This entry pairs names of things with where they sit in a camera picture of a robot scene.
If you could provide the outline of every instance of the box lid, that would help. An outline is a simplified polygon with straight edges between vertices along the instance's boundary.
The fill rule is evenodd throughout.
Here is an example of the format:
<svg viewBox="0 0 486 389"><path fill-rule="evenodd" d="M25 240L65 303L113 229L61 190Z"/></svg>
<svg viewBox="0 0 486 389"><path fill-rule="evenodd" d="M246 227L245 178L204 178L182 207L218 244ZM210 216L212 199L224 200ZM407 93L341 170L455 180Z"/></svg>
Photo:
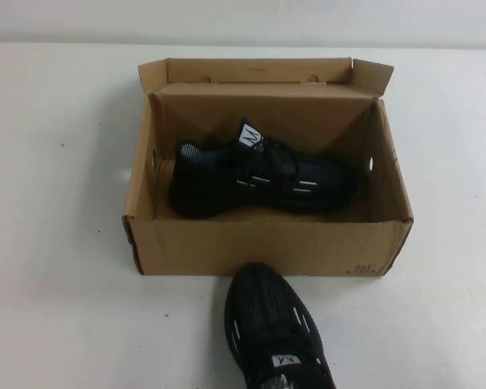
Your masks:
<svg viewBox="0 0 486 389"><path fill-rule="evenodd" d="M338 83L382 96L394 68L351 58L176 59L139 66L146 94L168 83Z"/></svg>

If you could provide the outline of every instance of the black sole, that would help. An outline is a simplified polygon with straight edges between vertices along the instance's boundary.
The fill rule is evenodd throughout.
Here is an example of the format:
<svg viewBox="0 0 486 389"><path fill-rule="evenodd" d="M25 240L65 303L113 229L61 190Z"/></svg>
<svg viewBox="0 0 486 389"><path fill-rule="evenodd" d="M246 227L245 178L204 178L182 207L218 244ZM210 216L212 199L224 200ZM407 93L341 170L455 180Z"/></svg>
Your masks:
<svg viewBox="0 0 486 389"><path fill-rule="evenodd" d="M217 201L215 201L213 198L204 199L201 197L194 197L183 190L176 190L173 184L171 184L171 187L169 188L169 202L177 214L189 219L205 219L230 211L234 208L248 205L271 207L279 209L280 211L296 214L309 214L337 211L342 209L348 203L347 200L337 201L334 199L304 201L299 199L241 199L235 197L229 199L217 199Z"/></svg>

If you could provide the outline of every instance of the shoe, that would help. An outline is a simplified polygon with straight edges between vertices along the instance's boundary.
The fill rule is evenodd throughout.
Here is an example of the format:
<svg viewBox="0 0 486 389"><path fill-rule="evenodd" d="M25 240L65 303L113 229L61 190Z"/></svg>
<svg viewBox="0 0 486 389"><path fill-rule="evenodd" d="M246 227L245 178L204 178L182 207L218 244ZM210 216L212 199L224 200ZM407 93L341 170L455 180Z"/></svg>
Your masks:
<svg viewBox="0 0 486 389"><path fill-rule="evenodd" d="M244 266L225 302L225 334L248 389L335 389L321 337L292 287L262 263Z"/></svg>
<svg viewBox="0 0 486 389"><path fill-rule="evenodd" d="M358 174L350 167L296 152L243 119L237 139L223 147L177 144L169 200L189 218L249 204L328 212L346 205L357 186Z"/></svg>

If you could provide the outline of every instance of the white logo tag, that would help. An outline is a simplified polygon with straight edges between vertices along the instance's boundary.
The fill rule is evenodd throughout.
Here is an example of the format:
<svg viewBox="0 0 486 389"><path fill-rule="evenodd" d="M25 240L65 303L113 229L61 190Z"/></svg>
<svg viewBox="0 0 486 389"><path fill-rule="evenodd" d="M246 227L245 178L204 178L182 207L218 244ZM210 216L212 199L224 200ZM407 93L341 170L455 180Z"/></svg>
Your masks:
<svg viewBox="0 0 486 389"><path fill-rule="evenodd" d="M272 362L274 367L286 366L286 365L296 365L301 363L301 360L295 355L272 355Z"/></svg>
<svg viewBox="0 0 486 389"><path fill-rule="evenodd" d="M261 134L259 134L254 128L248 124L243 125L243 130L240 135L240 142L252 147L261 140Z"/></svg>

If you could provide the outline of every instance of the cardboard box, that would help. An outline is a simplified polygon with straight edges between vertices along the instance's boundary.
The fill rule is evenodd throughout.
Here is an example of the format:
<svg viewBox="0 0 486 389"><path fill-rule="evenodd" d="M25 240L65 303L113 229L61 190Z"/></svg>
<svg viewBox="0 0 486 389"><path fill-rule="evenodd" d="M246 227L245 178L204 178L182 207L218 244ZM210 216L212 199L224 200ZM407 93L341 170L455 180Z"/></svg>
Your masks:
<svg viewBox="0 0 486 389"><path fill-rule="evenodd" d="M393 67L335 59L167 59L139 67L147 94L122 222L147 275L230 275L264 261L284 275L381 276L413 223L383 95ZM168 205L179 139L225 143L241 117L363 174L352 203L327 215L243 207L186 220Z"/></svg>

